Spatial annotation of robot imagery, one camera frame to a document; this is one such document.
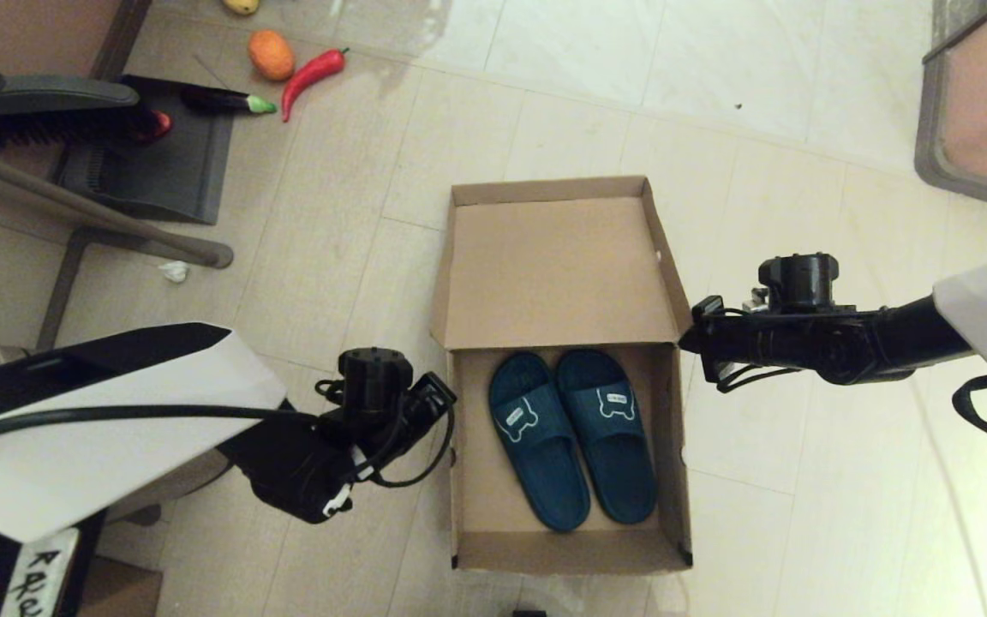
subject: cardboard box lid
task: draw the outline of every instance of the cardboard box lid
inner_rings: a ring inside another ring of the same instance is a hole
[[[452,201],[444,348],[674,343],[690,325],[645,177],[464,184]]]

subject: orange fruit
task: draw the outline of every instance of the orange fruit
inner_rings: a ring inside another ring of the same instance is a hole
[[[285,81],[295,73],[295,54],[277,31],[254,32],[250,35],[249,51],[250,62],[267,79]]]

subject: bear logo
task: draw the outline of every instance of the bear logo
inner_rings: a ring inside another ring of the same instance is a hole
[[[528,407],[527,410],[524,407],[517,407],[509,414],[509,417],[505,418],[504,424],[499,419],[494,423],[501,429],[501,433],[508,434],[509,441],[512,441],[513,444],[517,444],[520,438],[524,437],[524,431],[528,430],[529,427],[540,424],[540,415],[532,410],[532,403],[528,402],[528,398],[521,399],[524,401],[524,407]]]
[[[604,409],[604,399],[607,399],[608,406]],[[596,389],[596,401],[600,401],[600,415],[605,418],[612,416],[622,416],[623,418],[634,419],[634,395],[631,395],[631,406],[627,407],[627,396],[610,392],[607,396],[600,394],[600,389]]]

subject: slipper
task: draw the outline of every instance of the slipper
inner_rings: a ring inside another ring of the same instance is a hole
[[[627,375],[611,356],[591,349],[567,352],[557,374],[596,500],[619,523],[643,522],[657,503],[657,481]]]
[[[589,487],[551,370],[536,354],[510,356],[490,381],[490,414],[538,519],[571,531],[589,516]]]

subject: red chili pepper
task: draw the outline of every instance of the red chili pepper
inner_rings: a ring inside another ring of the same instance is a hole
[[[284,94],[281,97],[281,111],[284,112],[285,122],[289,120],[291,106],[295,103],[299,94],[302,94],[302,91],[310,87],[312,83],[322,81],[322,79],[329,77],[329,75],[341,73],[341,69],[345,68],[345,52],[348,50],[349,47],[345,47],[344,50],[340,51],[324,51],[322,55],[310,59],[310,62],[305,63],[301,69],[295,71],[295,74],[291,76],[287,85],[284,86]]]

